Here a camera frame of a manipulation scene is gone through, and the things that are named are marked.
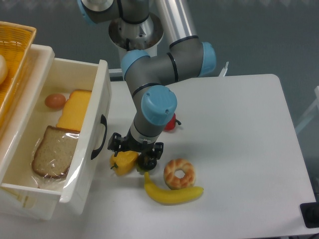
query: black drawer handle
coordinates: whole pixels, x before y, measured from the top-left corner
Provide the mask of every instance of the black drawer handle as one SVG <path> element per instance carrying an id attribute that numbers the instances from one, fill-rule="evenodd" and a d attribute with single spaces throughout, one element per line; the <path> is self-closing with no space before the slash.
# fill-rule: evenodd
<path id="1" fill-rule="evenodd" d="M 105 118 L 104 115 L 101 115 L 101 123 L 104 124 L 104 126 L 105 126 L 103 141 L 102 141 L 101 146 L 98 149 L 93 149 L 92 150 L 91 160 L 96 158 L 99 155 L 99 153 L 102 151 L 102 148 L 103 148 L 105 140 L 106 140 L 106 134 L 108 132 L 108 125 L 107 125 L 106 118 Z"/>

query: brown egg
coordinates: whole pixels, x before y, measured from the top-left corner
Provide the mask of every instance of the brown egg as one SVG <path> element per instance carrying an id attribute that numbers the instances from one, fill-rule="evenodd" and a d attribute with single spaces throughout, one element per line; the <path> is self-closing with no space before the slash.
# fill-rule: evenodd
<path id="1" fill-rule="evenodd" d="M 62 94 L 51 94 L 45 98 L 45 105 L 49 108 L 58 110 L 61 109 L 66 102 L 66 98 Z"/>

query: yellow pepper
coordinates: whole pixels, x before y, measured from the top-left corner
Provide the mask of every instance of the yellow pepper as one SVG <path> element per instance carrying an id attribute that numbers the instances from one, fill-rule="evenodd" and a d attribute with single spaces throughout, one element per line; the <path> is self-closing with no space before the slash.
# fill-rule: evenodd
<path id="1" fill-rule="evenodd" d="M 115 171 L 118 176 L 129 173 L 135 166 L 135 161 L 139 154 L 134 151 L 118 152 L 115 157 L 114 154 L 110 158 L 111 169 Z"/>

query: yellow basket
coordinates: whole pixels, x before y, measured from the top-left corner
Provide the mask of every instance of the yellow basket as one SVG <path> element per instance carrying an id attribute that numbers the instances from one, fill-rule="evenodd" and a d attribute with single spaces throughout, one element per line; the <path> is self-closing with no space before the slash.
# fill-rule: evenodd
<path id="1" fill-rule="evenodd" d="M 0 21 L 0 54 L 8 66 L 8 75 L 0 85 L 0 128 L 21 83 L 27 52 L 35 34 L 34 27 Z"/>

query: banana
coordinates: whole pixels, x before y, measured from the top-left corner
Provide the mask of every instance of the banana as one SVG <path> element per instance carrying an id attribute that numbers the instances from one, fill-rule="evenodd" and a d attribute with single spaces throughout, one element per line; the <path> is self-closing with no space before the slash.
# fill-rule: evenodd
<path id="1" fill-rule="evenodd" d="M 144 189 L 154 201 L 162 204 L 185 203 L 198 198 L 204 191 L 202 187 L 189 187 L 177 190 L 165 190 L 156 186 L 148 172 L 144 174 Z"/>

